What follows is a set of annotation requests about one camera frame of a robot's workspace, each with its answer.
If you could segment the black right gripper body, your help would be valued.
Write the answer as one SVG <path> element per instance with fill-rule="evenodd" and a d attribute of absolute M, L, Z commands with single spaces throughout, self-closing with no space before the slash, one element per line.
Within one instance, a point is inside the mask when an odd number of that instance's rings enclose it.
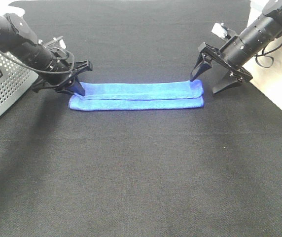
<path fill-rule="evenodd" d="M 252 75 L 243 65 L 253 56 L 246 45 L 238 36 L 232 37 L 219 49 L 218 64 L 225 67 L 228 72 L 212 88 L 212 93 L 217 94 L 227 89 L 241 86 L 242 83 L 252 80 Z"/>

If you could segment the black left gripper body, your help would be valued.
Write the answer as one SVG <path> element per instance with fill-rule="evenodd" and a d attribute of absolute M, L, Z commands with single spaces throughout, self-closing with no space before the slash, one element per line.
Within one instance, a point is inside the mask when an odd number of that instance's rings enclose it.
<path fill-rule="evenodd" d="M 32 85 L 32 91 L 39 92 L 42 89 L 53 89 L 57 93 L 72 95 L 68 91 L 68 82 L 76 77 L 71 71 L 75 63 L 75 57 L 65 49 L 51 49 L 53 60 L 47 67 L 47 73 L 39 73 L 38 79 Z"/>

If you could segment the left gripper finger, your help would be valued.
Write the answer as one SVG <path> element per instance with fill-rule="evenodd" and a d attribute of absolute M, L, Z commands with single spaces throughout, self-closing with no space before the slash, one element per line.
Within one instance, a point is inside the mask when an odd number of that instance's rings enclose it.
<path fill-rule="evenodd" d="M 85 89 L 82 87 L 77 77 L 74 77 L 68 82 L 68 91 L 72 94 L 85 96 Z"/>
<path fill-rule="evenodd" d="M 85 71 L 92 71 L 93 64 L 89 60 L 75 62 L 73 64 L 72 73 L 73 74 L 81 74 Z"/>

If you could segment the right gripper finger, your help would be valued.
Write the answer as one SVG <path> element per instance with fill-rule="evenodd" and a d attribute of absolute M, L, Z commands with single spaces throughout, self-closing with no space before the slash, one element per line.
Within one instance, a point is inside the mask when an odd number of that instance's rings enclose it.
<path fill-rule="evenodd" d="M 205 53 L 200 53 L 197 62 L 190 74 L 190 81 L 197 79 L 202 73 L 212 68 L 212 58 Z"/>
<path fill-rule="evenodd" d="M 203 42 L 199 47 L 198 62 L 211 62 L 219 60 L 219 49 Z"/>

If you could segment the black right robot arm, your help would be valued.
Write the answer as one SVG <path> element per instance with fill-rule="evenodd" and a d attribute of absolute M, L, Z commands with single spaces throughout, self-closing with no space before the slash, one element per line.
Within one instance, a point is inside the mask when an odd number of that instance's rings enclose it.
<path fill-rule="evenodd" d="M 261 14 L 240 34 L 223 23 L 214 24 L 212 33 L 224 40 L 225 44 L 220 49 L 205 42 L 199 46 L 199 57 L 190 80 L 194 81 L 211 69 L 212 61 L 216 61 L 228 69 L 227 74 L 212 89 L 216 94 L 252 80 L 251 73 L 243 66 L 252 57 L 265 56 L 265 47 L 282 36 L 282 0 L 268 1 Z"/>

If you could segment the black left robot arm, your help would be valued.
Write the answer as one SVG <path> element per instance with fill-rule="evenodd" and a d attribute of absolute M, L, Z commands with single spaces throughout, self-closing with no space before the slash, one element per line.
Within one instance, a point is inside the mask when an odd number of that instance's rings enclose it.
<path fill-rule="evenodd" d="M 38 74 L 32 85 L 34 92 L 53 89 L 69 95 L 85 94 L 78 75 L 91 71 L 91 62 L 77 62 L 62 37 L 43 43 L 26 21 L 14 13 L 0 16 L 0 54 L 5 56 L 7 52 L 17 58 L 16 64 Z"/>

